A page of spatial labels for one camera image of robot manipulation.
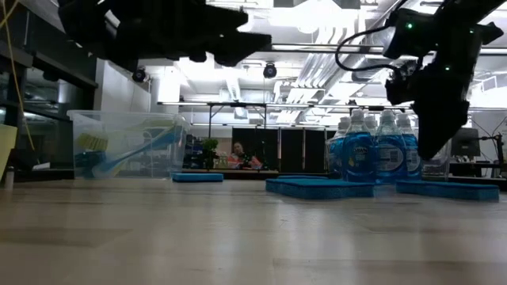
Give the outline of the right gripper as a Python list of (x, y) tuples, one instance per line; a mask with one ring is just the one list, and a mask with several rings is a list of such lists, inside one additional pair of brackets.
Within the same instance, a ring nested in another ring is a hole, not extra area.
[[(446, 93), (462, 101), (475, 72), (482, 45), (504, 35), (493, 22), (487, 25), (435, 24), (436, 46), (415, 63), (399, 67), (386, 81), (393, 105), (419, 101), (426, 93)], [(450, 106), (414, 103), (418, 116), (418, 154), (433, 158), (467, 122), (469, 103)]]

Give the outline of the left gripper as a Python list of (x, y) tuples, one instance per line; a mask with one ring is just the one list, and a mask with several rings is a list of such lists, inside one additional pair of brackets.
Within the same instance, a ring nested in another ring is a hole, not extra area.
[[(118, 0), (118, 19), (118, 65), (134, 70), (140, 59), (188, 57), (202, 63), (214, 30), (236, 29), (249, 15), (205, 0)], [(230, 33), (216, 41), (213, 55), (219, 65), (235, 67), (271, 43), (267, 34)]]

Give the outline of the green bristle dish brush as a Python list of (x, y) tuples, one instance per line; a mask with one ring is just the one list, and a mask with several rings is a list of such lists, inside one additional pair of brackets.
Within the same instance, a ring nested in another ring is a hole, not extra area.
[(85, 150), (106, 151), (111, 139), (122, 139), (126, 135), (143, 135), (154, 141), (157, 136), (165, 130), (171, 130), (175, 125), (174, 120), (145, 120), (122, 130), (83, 132), (75, 142)]

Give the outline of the black computer monitor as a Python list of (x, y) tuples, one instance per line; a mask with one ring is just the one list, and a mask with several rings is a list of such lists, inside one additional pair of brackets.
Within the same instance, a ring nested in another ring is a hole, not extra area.
[(460, 128), (452, 138), (452, 156), (479, 157), (480, 142), (478, 130), (474, 128)]

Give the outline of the green background plant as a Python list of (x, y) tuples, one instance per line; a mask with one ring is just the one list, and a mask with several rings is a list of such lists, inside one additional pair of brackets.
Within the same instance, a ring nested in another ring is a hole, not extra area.
[(205, 139), (202, 143), (202, 154), (201, 159), (206, 169), (214, 168), (214, 160), (218, 159), (219, 156), (216, 154), (217, 146), (219, 142), (217, 139)]

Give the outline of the black partition panels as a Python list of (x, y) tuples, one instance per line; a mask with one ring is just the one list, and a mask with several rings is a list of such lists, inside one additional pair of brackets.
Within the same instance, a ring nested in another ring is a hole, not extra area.
[(248, 155), (257, 158), (276, 160), (279, 154), (303, 155), (303, 148), (317, 143), (324, 144), (330, 139), (335, 131), (324, 131), (312, 128), (245, 128), (234, 127), (232, 129), (233, 143), (240, 143)]

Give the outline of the person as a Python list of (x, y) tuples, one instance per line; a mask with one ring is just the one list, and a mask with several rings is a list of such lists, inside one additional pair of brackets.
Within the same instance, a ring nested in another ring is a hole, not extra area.
[(229, 169), (261, 169), (262, 163), (256, 156), (247, 154), (240, 142), (235, 142), (227, 158), (227, 166)]

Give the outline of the clear plastic storage bin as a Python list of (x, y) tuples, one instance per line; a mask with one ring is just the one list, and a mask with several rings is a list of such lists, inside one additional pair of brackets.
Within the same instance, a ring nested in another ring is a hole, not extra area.
[(183, 116), (168, 113), (145, 112), (106, 112), (70, 110), (67, 115), (73, 124), (73, 156), (74, 141), (87, 131), (115, 131), (141, 124), (145, 120), (174, 120), (175, 126), (185, 127), (189, 133), (190, 124)]

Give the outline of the dark glass cabinet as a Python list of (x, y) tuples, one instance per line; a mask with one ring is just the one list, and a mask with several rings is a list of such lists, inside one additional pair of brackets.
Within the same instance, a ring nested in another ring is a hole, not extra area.
[(98, 84), (40, 51), (0, 40), (0, 124), (17, 128), (10, 164), (17, 181), (74, 177), (67, 111), (90, 109)]

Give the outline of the clear handled plastic caddy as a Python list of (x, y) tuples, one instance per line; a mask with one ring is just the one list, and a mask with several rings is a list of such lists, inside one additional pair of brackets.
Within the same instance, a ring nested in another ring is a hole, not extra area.
[[(449, 165), (451, 160), (451, 147), (452, 141), (448, 140), (447, 143), (431, 160), (422, 162), (423, 177), (443, 177), (445, 180), (448, 179)], [(325, 148), (325, 170), (328, 174), (328, 162), (326, 153), (327, 150)]]

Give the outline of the black table rail frame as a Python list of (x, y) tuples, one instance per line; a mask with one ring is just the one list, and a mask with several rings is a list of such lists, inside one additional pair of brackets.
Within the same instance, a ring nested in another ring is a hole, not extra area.
[(288, 173), (279, 172), (277, 170), (255, 170), (255, 169), (183, 169), (183, 173), (222, 173), (225, 177), (232, 176), (318, 176), (327, 177), (327, 173)]

